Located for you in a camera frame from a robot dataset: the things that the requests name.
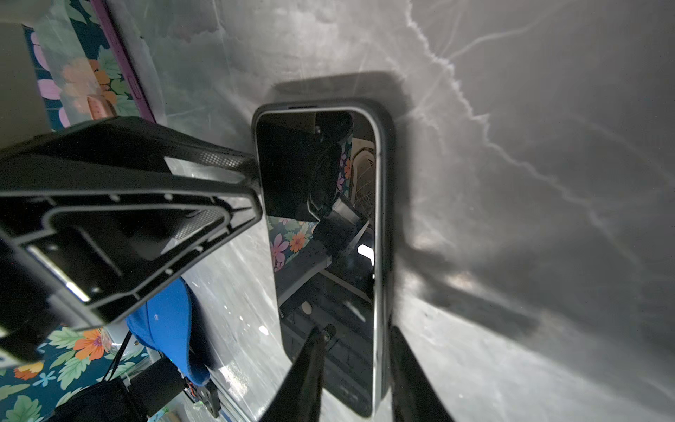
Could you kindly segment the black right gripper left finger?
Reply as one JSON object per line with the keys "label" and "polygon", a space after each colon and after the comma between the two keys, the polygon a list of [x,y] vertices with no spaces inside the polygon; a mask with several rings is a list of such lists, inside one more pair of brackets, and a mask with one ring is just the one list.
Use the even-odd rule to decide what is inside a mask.
{"label": "black right gripper left finger", "polygon": [[326,340],[313,328],[260,421],[318,421]]}

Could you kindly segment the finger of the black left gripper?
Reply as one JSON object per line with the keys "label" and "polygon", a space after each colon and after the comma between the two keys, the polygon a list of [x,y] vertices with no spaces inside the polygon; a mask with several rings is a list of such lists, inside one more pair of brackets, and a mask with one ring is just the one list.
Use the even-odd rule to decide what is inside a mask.
{"label": "finger of the black left gripper", "polygon": [[122,320],[261,216],[214,181],[1,184],[1,334]]}
{"label": "finger of the black left gripper", "polygon": [[[223,169],[224,181],[172,173],[169,158]],[[257,195],[253,156],[142,118],[88,121],[1,152],[1,195]]]}

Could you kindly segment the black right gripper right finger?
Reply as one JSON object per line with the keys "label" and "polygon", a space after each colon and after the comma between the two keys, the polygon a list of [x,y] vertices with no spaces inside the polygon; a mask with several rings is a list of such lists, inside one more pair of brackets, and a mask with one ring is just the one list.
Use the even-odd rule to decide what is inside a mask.
{"label": "black right gripper right finger", "polygon": [[454,418],[432,388],[401,330],[388,335],[394,421],[446,421]]}

